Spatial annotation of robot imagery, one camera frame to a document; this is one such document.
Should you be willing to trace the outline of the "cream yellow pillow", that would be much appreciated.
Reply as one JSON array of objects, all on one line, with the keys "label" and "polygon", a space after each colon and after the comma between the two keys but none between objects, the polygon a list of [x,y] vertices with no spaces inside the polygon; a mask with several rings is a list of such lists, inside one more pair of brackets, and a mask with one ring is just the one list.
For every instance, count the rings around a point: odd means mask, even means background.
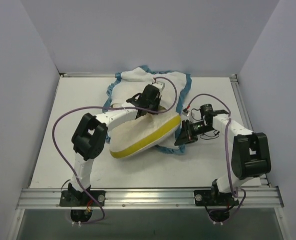
[{"label": "cream yellow pillow", "polygon": [[174,110],[162,114],[146,114],[127,121],[109,132],[106,141],[113,158],[123,159],[155,147],[164,154],[180,155],[183,146],[175,146],[181,117]]}]

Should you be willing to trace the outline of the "blue white pillowcase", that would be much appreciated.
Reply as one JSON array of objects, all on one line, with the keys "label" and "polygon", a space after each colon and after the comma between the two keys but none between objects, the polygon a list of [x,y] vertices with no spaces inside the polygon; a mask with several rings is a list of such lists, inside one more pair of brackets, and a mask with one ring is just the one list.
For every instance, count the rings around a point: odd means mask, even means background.
[{"label": "blue white pillowcase", "polygon": [[104,108],[119,107],[127,99],[137,93],[143,92],[144,88],[154,81],[161,81],[165,84],[162,91],[159,110],[164,113],[171,110],[181,113],[183,104],[191,86],[190,74],[179,71],[152,71],[148,66],[139,66],[130,71],[118,72],[115,74],[115,82],[107,88],[107,101]]}]

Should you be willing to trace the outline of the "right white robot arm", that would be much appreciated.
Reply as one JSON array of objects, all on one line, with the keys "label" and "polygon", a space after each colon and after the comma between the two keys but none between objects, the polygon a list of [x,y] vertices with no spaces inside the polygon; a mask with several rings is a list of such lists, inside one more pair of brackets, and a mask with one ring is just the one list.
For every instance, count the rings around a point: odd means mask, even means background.
[{"label": "right white robot arm", "polygon": [[224,136],[227,173],[212,182],[209,198],[220,205],[242,184],[271,171],[272,164],[267,135],[254,132],[231,119],[226,110],[213,110],[211,104],[200,107],[201,120],[182,121],[175,145],[197,141],[198,136],[218,131]]}]

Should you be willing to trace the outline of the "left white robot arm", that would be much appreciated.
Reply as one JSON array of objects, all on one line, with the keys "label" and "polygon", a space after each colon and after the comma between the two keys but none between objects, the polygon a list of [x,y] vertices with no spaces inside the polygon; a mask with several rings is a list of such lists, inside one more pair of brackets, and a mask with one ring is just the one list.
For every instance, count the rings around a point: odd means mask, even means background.
[{"label": "left white robot arm", "polygon": [[119,125],[157,111],[164,84],[148,84],[142,93],[137,93],[124,102],[117,110],[98,115],[86,113],[72,136],[75,151],[75,174],[68,185],[71,200],[78,206],[89,200],[90,175],[93,161],[104,149],[106,135]]}]

